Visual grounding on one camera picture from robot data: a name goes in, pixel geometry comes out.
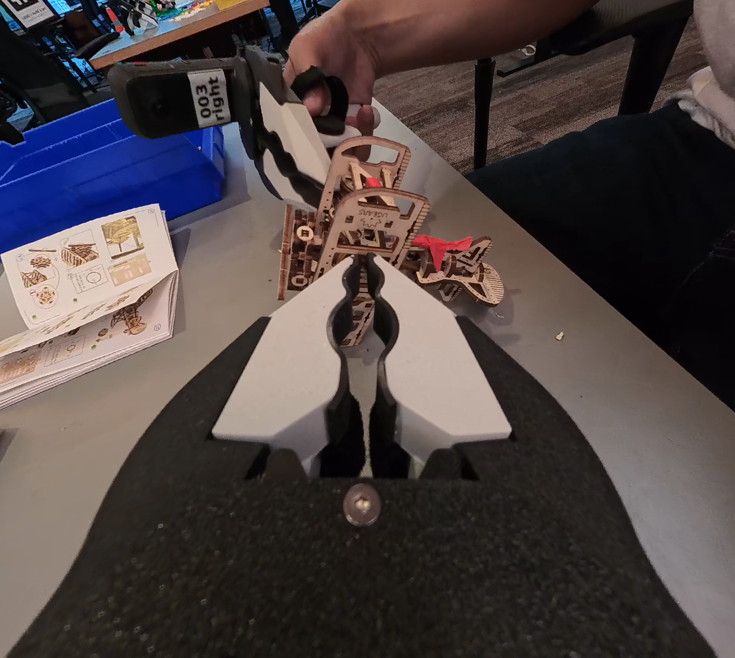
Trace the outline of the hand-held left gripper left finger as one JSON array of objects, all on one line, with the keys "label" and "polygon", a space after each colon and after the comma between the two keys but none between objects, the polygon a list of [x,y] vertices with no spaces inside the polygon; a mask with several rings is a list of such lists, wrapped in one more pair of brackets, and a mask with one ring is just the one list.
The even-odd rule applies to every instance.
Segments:
[{"label": "hand-held left gripper left finger", "polygon": [[341,343],[353,325],[359,260],[339,262],[274,311],[213,429],[219,440],[292,450],[307,475],[348,430],[350,392]]}]

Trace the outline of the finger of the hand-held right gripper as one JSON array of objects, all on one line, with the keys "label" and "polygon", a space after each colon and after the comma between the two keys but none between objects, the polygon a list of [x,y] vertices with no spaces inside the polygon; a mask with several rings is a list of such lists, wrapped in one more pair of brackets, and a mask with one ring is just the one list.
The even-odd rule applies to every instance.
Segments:
[{"label": "finger of the hand-held right gripper", "polygon": [[308,153],[313,160],[313,172],[316,171],[316,159],[319,157],[322,161],[323,191],[331,159],[307,108],[299,100],[293,101],[289,91],[286,95],[287,100],[280,103],[266,84],[260,84],[260,111],[265,130],[265,147],[280,145],[294,155],[298,152]]},{"label": "finger of the hand-held right gripper", "polygon": [[313,160],[308,153],[295,155],[280,145],[263,147],[253,145],[253,162],[265,188],[287,204],[299,205],[315,211],[322,194],[322,161]]}]

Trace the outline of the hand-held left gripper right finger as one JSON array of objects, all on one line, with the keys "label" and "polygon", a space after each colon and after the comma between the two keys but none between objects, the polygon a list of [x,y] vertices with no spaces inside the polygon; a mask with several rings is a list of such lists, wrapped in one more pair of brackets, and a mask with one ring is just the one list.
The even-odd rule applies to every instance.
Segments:
[{"label": "hand-held left gripper right finger", "polygon": [[511,424],[464,334],[477,331],[384,259],[368,256],[373,327],[384,344],[369,425],[374,478],[404,479],[456,444],[504,441]]}]

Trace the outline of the wooden biplane model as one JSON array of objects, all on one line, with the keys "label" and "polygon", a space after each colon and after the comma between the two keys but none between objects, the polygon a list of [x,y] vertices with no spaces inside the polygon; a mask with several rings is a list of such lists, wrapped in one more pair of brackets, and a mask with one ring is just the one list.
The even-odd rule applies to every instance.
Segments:
[{"label": "wooden biplane model", "polygon": [[300,292],[348,257],[363,269],[352,302],[352,321],[340,346],[361,344],[376,303],[368,290],[365,257],[376,255],[448,304],[466,295],[486,307],[504,296],[498,272],[487,263],[488,236],[447,241],[421,233],[427,197],[406,191],[410,149],[378,137],[338,145],[315,209],[287,205],[281,243],[278,299]]}]

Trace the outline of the grey desk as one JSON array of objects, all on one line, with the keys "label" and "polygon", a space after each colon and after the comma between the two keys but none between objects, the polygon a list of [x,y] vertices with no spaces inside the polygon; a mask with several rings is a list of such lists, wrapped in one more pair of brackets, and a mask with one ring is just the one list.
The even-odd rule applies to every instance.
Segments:
[{"label": "grey desk", "polygon": [[[733,411],[391,114],[431,233],[489,233],[509,443],[457,479],[268,481],[193,436],[278,307],[283,205],[237,127],[226,200],[173,223],[176,336],[2,414],[2,656],[733,656]],[[565,332],[557,341],[555,335]]]}]

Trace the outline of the person's right hand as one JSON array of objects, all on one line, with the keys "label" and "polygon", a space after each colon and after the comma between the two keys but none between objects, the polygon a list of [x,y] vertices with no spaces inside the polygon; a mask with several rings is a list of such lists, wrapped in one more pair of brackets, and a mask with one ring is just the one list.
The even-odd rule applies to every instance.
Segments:
[{"label": "person's right hand", "polygon": [[371,30],[374,4],[374,0],[343,0],[307,24],[292,39],[284,68],[288,84],[310,67],[338,77],[348,91],[348,102],[359,105],[345,122],[364,136],[373,135],[376,127],[372,97],[380,63]]}]

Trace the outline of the wooden table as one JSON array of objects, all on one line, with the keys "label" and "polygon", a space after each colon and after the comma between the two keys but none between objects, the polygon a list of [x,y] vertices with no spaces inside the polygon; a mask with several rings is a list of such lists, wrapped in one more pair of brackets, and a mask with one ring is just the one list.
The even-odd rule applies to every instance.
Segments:
[{"label": "wooden table", "polygon": [[87,60],[94,69],[106,70],[119,62],[234,57],[241,42],[267,34],[263,9],[268,6],[269,0],[243,1],[225,10],[212,5],[138,36],[124,33]]}]

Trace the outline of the blue plastic bin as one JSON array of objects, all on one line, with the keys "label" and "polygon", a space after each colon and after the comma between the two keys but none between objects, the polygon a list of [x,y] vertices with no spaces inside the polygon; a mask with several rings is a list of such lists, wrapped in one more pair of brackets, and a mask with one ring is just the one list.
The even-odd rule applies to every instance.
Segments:
[{"label": "blue plastic bin", "polygon": [[110,100],[23,139],[1,144],[1,252],[136,207],[172,220],[223,197],[222,128],[143,139]]}]

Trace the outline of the pile of coloured toy bricks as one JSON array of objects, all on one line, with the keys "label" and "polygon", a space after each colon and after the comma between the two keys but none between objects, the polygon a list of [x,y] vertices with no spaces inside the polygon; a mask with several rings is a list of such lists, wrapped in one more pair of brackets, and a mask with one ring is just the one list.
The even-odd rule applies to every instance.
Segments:
[{"label": "pile of coloured toy bricks", "polygon": [[160,22],[188,20],[217,9],[215,0],[152,0],[152,7]]}]

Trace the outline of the black office chair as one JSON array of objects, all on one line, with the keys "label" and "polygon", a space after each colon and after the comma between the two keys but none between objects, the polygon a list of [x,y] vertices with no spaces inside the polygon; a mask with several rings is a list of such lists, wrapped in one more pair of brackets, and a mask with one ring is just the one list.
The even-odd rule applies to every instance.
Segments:
[{"label": "black office chair", "polygon": [[109,88],[86,94],[65,69],[25,43],[2,20],[2,83],[14,88],[42,122],[52,122],[113,99]]}]

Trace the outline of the white instruction booklet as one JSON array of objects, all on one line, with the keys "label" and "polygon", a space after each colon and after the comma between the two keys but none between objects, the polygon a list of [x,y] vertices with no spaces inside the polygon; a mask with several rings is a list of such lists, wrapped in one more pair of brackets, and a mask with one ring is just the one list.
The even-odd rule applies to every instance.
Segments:
[{"label": "white instruction booklet", "polygon": [[179,267],[149,204],[2,254],[26,330],[2,341],[1,408],[173,336]]}]

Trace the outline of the person's legs in dark trousers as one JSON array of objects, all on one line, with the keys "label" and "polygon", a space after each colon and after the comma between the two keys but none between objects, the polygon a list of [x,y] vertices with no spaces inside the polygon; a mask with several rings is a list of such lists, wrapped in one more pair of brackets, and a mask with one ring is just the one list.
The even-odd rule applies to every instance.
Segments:
[{"label": "person's legs in dark trousers", "polygon": [[670,103],[468,180],[733,408],[733,133]]}]

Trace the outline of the person's white shirt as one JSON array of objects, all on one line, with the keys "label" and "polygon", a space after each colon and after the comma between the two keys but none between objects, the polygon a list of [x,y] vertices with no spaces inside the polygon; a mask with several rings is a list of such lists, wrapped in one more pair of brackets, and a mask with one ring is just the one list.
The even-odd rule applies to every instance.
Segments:
[{"label": "person's white shirt", "polygon": [[734,0],[694,0],[694,20],[707,66],[677,95],[700,126],[734,147]]}]

